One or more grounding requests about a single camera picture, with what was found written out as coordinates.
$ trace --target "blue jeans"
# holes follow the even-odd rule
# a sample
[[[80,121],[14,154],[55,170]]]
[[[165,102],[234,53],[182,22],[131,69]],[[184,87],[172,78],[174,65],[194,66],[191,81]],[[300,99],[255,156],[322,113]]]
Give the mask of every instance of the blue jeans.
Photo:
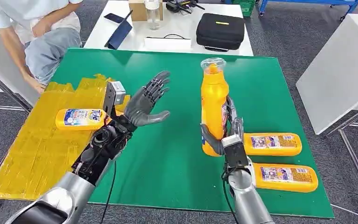
[[[35,79],[44,85],[50,82],[69,47],[80,47],[79,32],[57,28],[25,44],[25,63]]]

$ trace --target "yellow tape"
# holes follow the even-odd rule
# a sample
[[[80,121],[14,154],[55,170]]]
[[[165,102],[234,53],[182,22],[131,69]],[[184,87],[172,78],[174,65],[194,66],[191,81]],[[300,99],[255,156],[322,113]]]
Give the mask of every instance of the yellow tape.
[[[92,131],[58,130],[55,116],[63,108],[101,108],[111,79],[95,76],[83,78],[76,91],[71,84],[48,85],[0,167],[0,198],[35,200],[70,170]]]

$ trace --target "green table mat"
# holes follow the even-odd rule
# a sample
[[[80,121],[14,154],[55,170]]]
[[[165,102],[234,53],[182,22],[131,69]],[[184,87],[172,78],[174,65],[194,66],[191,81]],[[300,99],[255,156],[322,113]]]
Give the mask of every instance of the green table mat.
[[[294,157],[252,156],[258,163],[312,167],[319,186],[311,193],[258,189],[272,214],[333,218],[334,214],[276,58],[207,54],[69,49],[52,81],[77,87],[82,77],[101,73],[119,80],[134,94],[158,72],[171,72],[171,90],[153,112],[171,111],[163,123],[138,128],[117,160],[110,203],[146,207],[229,211],[220,175],[224,158],[201,149],[200,62],[227,61],[225,79],[248,133],[291,132],[300,136],[302,152]],[[105,203],[113,166],[90,202]]]

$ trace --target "black case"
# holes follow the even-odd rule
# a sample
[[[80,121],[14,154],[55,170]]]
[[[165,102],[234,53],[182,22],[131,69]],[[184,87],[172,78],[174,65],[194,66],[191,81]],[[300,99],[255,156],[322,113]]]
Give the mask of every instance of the black case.
[[[243,18],[205,13],[198,23],[197,44],[206,49],[237,50],[243,41],[244,23]]]

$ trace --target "cardboard box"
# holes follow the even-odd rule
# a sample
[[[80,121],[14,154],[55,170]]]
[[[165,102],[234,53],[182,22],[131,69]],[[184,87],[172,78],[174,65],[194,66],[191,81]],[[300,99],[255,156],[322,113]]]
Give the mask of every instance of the cardboard box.
[[[146,16],[146,7],[143,0],[129,0],[128,4],[130,9],[134,10],[131,14],[131,19],[133,22],[137,21],[147,21]],[[160,20],[163,20],[163,1],[160,0]]]

